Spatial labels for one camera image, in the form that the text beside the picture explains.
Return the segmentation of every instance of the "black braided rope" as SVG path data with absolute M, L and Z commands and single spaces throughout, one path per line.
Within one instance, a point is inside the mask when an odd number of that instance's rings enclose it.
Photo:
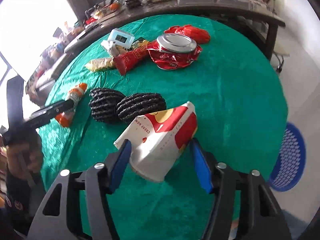
M 116 114 L 125 123 L 131 123 L 138 115 L 166 110 L 167 105 L 158 93 L 137 93 L 125 97 L 116 105 Z
M 166 110 L 163 97 L 158 93 L 136 93 L 126 97 L 117 90 L 95 88 L 90 92 L 92 117 L 98 122 L 121 120 L 131 123 L 138 115 Z
M 116 104 L 120 102 L 125 95 L 121 92 L 109 88 L 95 88 L 90 91 L 89 106 L 91 115 L 98 122 L 113 123 L 119 120 L 116 115 Z

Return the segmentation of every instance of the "silver screw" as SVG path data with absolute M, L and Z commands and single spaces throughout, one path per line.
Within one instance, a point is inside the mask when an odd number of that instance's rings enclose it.
M 258 170 L 252 170 L 252 171 L 251 171 L 251 174 L 252 174 L 253 176 L 259 177 L 259 176 L 260 176 L 260 171 L 258 171 Z
M 94 168 L 97 169 L 97 170 L 101 170 L 104 168 L 104 163 L 96 163 L 94 165 Z
M 219 168 L 219 169 L 225 169 L 226 167 L 227 167 L 227 165 L 225 164 L 225 163 L 218 163 L 217 164 L 217 167 Z
M 68 176 L 69 174 L 70 174 L 70 171 L 67 169 L 60 171 L 60 176 L 62 177 Z

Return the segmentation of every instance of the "silver can lid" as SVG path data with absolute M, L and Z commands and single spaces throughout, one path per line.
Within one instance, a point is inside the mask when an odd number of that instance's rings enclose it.
M 166 33 L 161 35 L 157 38 L 157 42 L 168 52 L 189 53 L 194 51 L 197 47 L 196 41 L 192 38 L 177 33 Z

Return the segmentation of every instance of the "red snack packet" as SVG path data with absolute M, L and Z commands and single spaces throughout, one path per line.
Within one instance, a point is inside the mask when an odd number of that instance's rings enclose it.
M 207 43 L 210 40 L 210 35 L 206 30 L 194 27 L 191 24 L 184 25 L 183 27 L 178 25 L 172 26 L 165 30 L 164 33 L 178 33 L 186 35 L 195 40 L 198 44 Z
M 133 69 L 135 65 L 143 60 L 148 55 L 147 45 L 138 47 L 132 51 L 120 54 L 113 58 L 113 63 L 116 65 L 119 73 L 124 76 L 129 70 Z
M 196 49 L 190 53 L 160 52 L 160 45 L 157 41 L 153 41 L 147 45 L 147 50 L 151 59 L 159 68 L 174 70 L 189 66 L 198 58 L 202 48 L 197 45 Z

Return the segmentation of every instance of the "window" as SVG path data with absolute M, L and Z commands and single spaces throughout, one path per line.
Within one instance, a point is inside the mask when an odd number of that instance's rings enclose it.
M 2 80 L 2 78 L 3 78 L 4 74 L 5 74 L 5 72 L 7 71 L 7 69 L 8 69 L 8 67 L 7 67 L 6 63 L 4 63 L 4 61 L 0 57 L 0 80 Z
M 26 81 L 42 51 L 57 41 L 56 28 L 77 21 L 66 0 L 3 0 L 0 15 L 0 51 Z

